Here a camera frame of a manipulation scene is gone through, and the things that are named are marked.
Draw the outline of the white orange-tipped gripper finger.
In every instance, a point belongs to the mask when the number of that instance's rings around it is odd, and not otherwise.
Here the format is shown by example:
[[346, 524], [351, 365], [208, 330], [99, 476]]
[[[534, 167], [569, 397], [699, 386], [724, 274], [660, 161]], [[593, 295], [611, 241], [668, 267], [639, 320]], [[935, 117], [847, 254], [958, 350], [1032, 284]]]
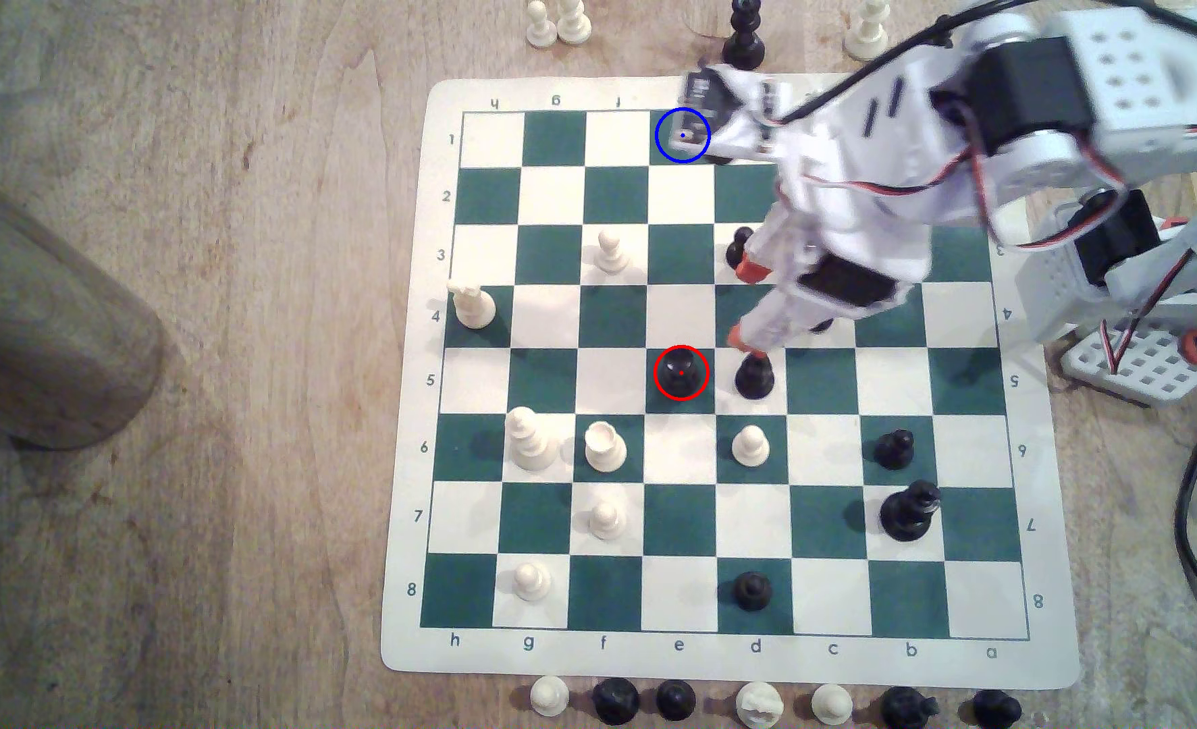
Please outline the white orange-tipped gripper finger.
[[786, 284], [803, 275], [821, 259], [821, 219], [792, 207], [786, 200], [774, 202], [760, 227], [745, 241], [739, 280], [747, 284], [773, 279]]
[[801, 333], [824, 332], [841, 312], [841, 304], [797, 284], [774, 287], [739, 318], [728, 333], [727, 344], [741, 352], [768, 353], [784, 348]]

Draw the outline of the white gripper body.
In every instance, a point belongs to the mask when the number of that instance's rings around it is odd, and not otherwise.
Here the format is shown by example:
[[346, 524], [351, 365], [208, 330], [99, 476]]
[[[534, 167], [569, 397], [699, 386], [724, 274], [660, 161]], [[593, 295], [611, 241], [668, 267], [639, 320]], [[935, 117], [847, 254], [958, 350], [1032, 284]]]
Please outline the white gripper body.
[[776, 287], [843, 305], [836, 318], [899, 306], [931, 272], [931, 227], [978, 215], [972, 144], [944, 116], [970, 55], [919, 45], [874, 69], [807, 119], [780, 128], [780, 200], [821, 219], [821, 259]]

